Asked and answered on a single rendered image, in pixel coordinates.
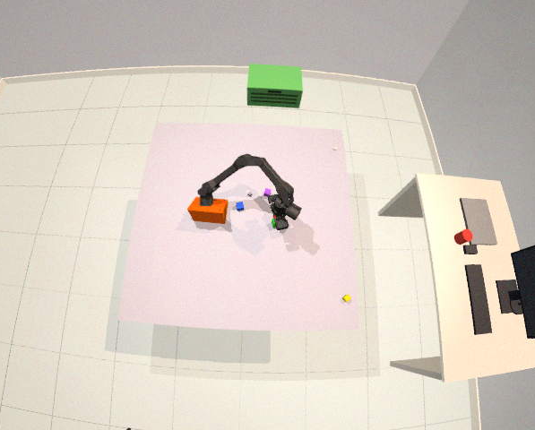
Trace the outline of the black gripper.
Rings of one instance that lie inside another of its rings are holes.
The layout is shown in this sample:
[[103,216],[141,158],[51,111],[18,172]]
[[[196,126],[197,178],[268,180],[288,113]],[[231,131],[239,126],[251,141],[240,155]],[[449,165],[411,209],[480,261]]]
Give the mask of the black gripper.
[[[271,200],[272,197],[273,197],[273,195],[268,196],[269,203],[273,202]],[[274,205],[274,202],[271,203],[270,207],[271,207],[271,211],[273,212],[274,217],[276,216],[276,218],[274,219],[274,223],[275,223],[275,226],[276,226],[277,230],[282,230],[282,229],[288,228],[289,227],[289,223],[285,219],[285,216],[283,217],[283,214],[284,214],[285,210],[284,211],[276,211],[274,209],[273,205]]]

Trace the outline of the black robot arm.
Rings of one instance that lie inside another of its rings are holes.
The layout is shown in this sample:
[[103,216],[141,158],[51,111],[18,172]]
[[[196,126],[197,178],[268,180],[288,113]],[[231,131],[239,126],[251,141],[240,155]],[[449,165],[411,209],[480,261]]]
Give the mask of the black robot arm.
[[237,172],[241,168],[255,167],[264,172],[265,175],[272,181],[276,188],[277,194],[274,194],[271,200],[274,202],[274,209],[276,211],[284,211],[284,216],[289,216],[293,220],[296,220],[300,214],[302,208],[297,206],[294,202],[294,188],[288,182],[284,181],[279,174],[274,170],[272,166],[266,161],[265,158],[251,156],[250,154],[244,154],[237,157],[234,164],[226,169],[224,172],[216,176],[214,179],[203,183],[202,187],[198,190],[197,194],[200,194],[199,206],[211,206],[213,204],[212,193],[220,188],[220,183],[224,181],[228,176]]

